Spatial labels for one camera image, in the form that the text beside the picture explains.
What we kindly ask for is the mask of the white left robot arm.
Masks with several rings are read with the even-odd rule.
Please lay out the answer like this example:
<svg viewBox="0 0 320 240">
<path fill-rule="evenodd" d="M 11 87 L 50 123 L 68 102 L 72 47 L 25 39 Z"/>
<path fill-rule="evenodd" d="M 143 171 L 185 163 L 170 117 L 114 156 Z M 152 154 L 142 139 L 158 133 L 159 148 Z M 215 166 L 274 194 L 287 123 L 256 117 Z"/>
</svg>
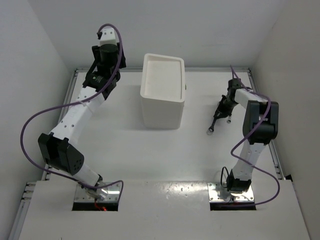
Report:
<svg viewBox="0 0 320 240">
<path fill-rule="evenodd" d="M 117 86 L 120 69 L 126 67 L 121 40 L 116 34 L 117 30 L 110 25 L 98 30 L 99 44 L 92 47 L 94 62 L 75 104 L 49 134 L 43 133 L 38 138 L 45 163 L 74 178 L 89 196 L 100 201 L 107 199 L 109 184 L 85 164 L 85 157 L 76 145 L 90 118 Z"/>
</svg>

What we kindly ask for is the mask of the white drawer cabinet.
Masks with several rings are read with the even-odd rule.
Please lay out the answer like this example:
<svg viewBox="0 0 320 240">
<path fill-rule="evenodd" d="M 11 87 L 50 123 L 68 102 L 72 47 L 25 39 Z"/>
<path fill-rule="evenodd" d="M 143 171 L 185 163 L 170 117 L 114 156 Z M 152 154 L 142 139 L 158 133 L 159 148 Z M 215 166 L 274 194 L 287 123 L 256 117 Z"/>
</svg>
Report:
<svg viewBox="0 0 320 240">
<path fill-rule="evenodd" d="M 176 130 L 186 99 L 185 62 L 180 57 L 144 55 L 140 99 L 147 128 Z"/>
</svg>

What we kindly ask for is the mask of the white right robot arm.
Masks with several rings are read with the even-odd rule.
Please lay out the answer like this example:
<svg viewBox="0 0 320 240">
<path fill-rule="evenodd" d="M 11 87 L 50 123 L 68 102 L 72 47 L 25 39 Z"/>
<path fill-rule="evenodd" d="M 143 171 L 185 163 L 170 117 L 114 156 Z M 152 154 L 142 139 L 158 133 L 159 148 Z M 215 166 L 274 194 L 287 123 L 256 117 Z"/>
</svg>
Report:
<svg viewBox="0 0 320 240">
<path fill-rule="evenodd" d="M 208 132 L 213 133 L 219 119 L 227 118 L 230 122 L 233 110 L 238 105 L 245 108 L 245 116 L 243 140 L 235 147 L 242 145 L 242 150 L 237 163 L 227 174 L 223 187 L 229 192 L 243 193 L 251 186 L 252 173 L 262 150 L 278 135 L 279 103 L 256 95 L 252 89 L 243 86 L 239 79 L 232 78 L 228 81 L 227 94 L 221 96 Z"/>
</svg>

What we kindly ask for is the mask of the silver ratchet wrench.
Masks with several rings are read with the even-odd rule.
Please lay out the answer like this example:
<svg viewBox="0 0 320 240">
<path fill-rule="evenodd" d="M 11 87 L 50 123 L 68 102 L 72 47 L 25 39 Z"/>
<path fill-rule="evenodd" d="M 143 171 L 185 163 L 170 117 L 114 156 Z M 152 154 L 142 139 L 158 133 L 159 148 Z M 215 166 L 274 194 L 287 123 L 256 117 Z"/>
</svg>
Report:
<svg viewBox="0 0 320 240">
<path fill-rule="evenodd" d="M 208 136 L 212 135 L 213 132 L 215 131 L 215 124 L 216 124 L 217 120 L 218 120 L 217 117 L 214 117 L 214 118 L 213 118 L 213 121 L 212 121 L 211 125 L 209 126 L 209 128 L 208 128 L 207 131 L 206 131 L 206 134 L 207 134 Z"/>
</svg>

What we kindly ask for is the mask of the small silver wrench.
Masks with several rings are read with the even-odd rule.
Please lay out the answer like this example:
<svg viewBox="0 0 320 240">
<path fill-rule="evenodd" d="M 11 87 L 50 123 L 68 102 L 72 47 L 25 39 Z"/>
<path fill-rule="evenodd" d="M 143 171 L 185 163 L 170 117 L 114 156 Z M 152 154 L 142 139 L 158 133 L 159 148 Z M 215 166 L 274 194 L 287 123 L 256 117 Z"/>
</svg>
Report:
<svg viewBox="0 0 320 240">
<path fill-rule="evenodd" d="M 228 118 L 227 118 L 227 120 L 226 120 L 226 122 L 227 122 L 228 124 L 230 124 L 230 123 L 231 123 L 231 120 L 232 120 L 232 116 L 229 115 Z"/>
</svg>

